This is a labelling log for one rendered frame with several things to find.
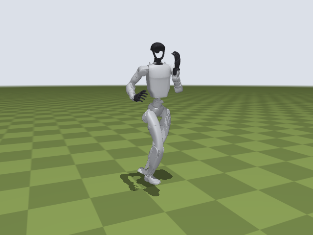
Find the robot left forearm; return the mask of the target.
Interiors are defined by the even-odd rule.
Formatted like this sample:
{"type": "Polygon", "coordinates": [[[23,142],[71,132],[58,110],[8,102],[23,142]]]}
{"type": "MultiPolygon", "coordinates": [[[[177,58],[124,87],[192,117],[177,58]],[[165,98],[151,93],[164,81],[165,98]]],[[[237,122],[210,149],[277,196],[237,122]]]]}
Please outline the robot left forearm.
{"type": "Polygon", "coordinates": [[[172,81],[174,83],[175,88],[177,88],[177,89],[181,88],[183,91],[183,87],[182,87],[182,84],[181,84],[180,79],[179,79],[179,74],[180,74],[179,70],[177,71],[177,75],[173,75],[173,73],[172,73],[172,81]]]}

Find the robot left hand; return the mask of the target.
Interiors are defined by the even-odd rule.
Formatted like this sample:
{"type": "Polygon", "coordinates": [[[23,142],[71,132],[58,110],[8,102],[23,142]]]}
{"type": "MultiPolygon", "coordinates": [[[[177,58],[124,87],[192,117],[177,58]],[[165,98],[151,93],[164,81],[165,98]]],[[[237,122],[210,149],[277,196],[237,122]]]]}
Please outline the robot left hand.
{"type": "Polygon", "coordinates": [[[174,57],[175,57],[175,67],[173,68],[173,75],[177,75],[177,71],[180,70],[180,68],[179,68],[179,66],[180,66],[180,55],[176,51],[174,51],[172,53],[172,55],[174,55],[174,57]]]}

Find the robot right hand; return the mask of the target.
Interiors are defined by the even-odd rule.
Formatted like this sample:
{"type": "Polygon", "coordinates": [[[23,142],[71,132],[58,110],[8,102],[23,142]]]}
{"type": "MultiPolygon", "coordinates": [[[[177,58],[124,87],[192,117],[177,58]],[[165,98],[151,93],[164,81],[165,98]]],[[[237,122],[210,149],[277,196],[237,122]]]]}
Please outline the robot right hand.
{"type": "MultiPolygon", "coordinates": [[[[134,95],[134,101],[136,101],[136,102],[138,102],[138,101],[141,101],[141,102],[143,102],[142,100],[140,100],[141,98],[142,99],[144,99],[143,97],[141,97],[141,96],[144,96],[144,97],[146,97],[145,95],[143,95],[143,94],[146,94],[146,95],[148,95],[147,93],[145,93],[146,92],[146,90],[143,90],[143,91],[141,91],[141,92],[139,92],[138,94],[135,94],[134,95]]],[[[144,99],[145,100],[145,99],[144,99]]]]}

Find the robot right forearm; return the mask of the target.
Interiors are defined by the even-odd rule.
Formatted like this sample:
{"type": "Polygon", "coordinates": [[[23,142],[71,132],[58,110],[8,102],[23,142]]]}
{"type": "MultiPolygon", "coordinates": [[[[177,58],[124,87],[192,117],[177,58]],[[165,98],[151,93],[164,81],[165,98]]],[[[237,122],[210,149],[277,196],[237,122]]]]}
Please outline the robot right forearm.
{"type": "MultiPolygon", "coordinates": [[[[135,91],[134,91],[133,88],[131,88],[130,83],[128,83],[127,86],[126,86],[126,92],[127,92],[127,94],[129,95],[130,99],[131,99],[132,101],[134,101],[135,91]]],[[[138,101],[138,102],[139,102],[139,101],[138,101]]]]}

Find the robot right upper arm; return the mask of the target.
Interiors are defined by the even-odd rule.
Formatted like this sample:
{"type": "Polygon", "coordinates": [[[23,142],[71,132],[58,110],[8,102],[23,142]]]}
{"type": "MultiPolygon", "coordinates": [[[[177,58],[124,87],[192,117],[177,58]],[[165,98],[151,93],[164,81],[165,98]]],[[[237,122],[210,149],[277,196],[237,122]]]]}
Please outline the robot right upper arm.
{"type": "Polygon", "coordinates": [[[130,80],[130,85],[131,85],[131,88],[133,88],[135,90],[135,84],[142,78],[142,76],[146,76],[146,74],[148,73],[148,69],[149,67],[148,66],[140,66],[136,73],[133,75],[133,77],[131,78],[130,80]]]}

